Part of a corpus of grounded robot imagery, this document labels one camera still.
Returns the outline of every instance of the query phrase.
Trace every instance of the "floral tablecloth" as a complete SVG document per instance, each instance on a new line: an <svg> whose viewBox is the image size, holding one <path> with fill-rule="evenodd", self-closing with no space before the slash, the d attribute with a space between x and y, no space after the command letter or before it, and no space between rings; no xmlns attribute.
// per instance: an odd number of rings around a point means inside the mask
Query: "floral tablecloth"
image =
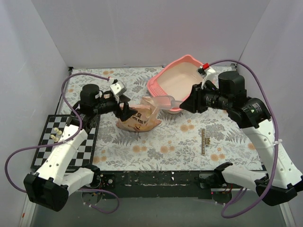
<svg viewBox="0 0 303 227"><path fill-rule="evenodd" d="M230 67L214 67L217 75ZM124 82L125 93L138 104L141 97L149 96L147 81L162 70L156 68L113 68L73 70L111 76ZM90 76L71 78L66 97L73 105L85 84L99 85L108 90L106 81ZM64 103L60 114L69 114ZM213 170L224 162L232 162L250 170L261 170L261 162L250 140L222 110L208 109L203 114L182 111L172 115L158 114L162 123L149 132L123 131L116 127L117 119L111 113L102 115L93 164L102 170ZM201 155L201 129L206 129L210 146Z"/></svg>

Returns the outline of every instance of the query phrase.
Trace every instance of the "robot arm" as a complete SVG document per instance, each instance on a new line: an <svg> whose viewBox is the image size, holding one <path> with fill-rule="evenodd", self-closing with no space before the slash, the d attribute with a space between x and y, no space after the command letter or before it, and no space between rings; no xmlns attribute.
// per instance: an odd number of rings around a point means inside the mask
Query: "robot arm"
<svg viewBox="0 0 303 227"><path fill-rule="evenodd" d="M93 165L79 168L76 172L64 176L65 171L80 144L87 139L92 127L98 120L98 116L113 112L117 118L126 121L137 111L129 108L129 98L123 95L126 88L123 83L111 79L110 91L102 93L100 97L99 87L94 84L85 85L80 93L80 101L74 109L81 117L80 122L74 113L71 113L64 127L59 142L55 146L43 165L34 173L28 174L24 179L24 186L29 200L55 211L60 211L67 202L68 197L83 187L90 184L97 187L100 183L100 169Z"/></svg>
<svg viewBox="0 0 303 227"><path fill-rule="evenodd" d="M267 170L272 169L275 146L275 130L271 116L264 103L257 98L247 97L244 77L229 71L218 76L219 88L210 80L214 70L200 68L198 72L205 80L193 85L190 96L180 105L191 113L203 113L208 107L226 110L239 128L255 146ZM303 176L296 168L282 144L279 144L275 178L263 201L275 206L287 202L303 190ZM215 170L212 180L222 185L234 183L255 191L259 196L265 190L271 173L259 173L224 163Z"/></svg>

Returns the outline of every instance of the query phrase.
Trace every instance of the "white wall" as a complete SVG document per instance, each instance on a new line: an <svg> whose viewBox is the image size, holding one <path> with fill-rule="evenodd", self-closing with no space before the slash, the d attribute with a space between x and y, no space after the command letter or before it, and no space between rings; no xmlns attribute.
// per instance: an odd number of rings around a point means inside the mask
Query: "white wall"
<svg viewBox="0 0 303 227"><path fill-rule="evenodd" d="M271 0L241 61L259 76L276 115L280 138L303 172L303 2ZM260 97L253 78L240 68L251 96ZM290 202L297 226L303 226L303 192Z"/></svg>
<svg viewBox="0 0 303 227"><path fill-rule="evenodd" d="M239 59L269 0L32 0L68 66Z"/></svg>
<svg viewBox="0 0 303 227"><path fill-rule="evenodd" d="M0 201L1 226L18 226L25 194L9 185L6 158L36 145L53 114L67 66L30 0L0 0ZM16 155L9 173L21 188L33 151Z"/></svg>

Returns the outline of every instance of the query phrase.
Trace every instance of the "chessboard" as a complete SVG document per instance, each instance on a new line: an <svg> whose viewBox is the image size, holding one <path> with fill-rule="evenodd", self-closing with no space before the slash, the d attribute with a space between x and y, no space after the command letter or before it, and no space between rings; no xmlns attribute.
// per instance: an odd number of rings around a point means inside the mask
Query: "chessboard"
<svg viewBox="0 0 303 227"><path fill-rule="evenodd" d="M59 130L63 131L68 117L69 117L69 115L48 115L40 141L39 141L39 145L55 143L55 141L53 139L51 139L51 135L57 134L57 132L54 130L54 128L58 128ZM96 126L91 129L87 140L85 140L81 143L77 152L72 157L72 160L69 163L69 166L68 166L66 172L69 172L69 173L74 172L81 166L84 166L87 164L92 164L93 157L94 157L94 151L95 151L95 145L96 145L96 139L97 139L97 134L98 134L98 128L99 128L99 120L97 120ZM32 165L31 165L31 168L33 170L37 170L38 168L40 168L41 165L46 161L46 159L51 154L52 149L53 149L53 147L37 149L33 162L32 162Z"/></svg>

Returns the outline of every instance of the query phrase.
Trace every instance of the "plastic bag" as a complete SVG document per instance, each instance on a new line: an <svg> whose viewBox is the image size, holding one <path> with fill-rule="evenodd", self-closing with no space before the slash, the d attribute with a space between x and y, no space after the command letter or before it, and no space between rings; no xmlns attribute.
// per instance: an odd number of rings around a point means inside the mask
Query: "plastic bag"
<svg viewBox="0 0 303 227"><path fill-rule="evenodd" d="M125 122L118 119L116 126L128 131L149 131L159 125L162 121L157 119L159 109L154 106L150 97L143 97L140 105L130 105L131 108L138 111Z"/></svg>

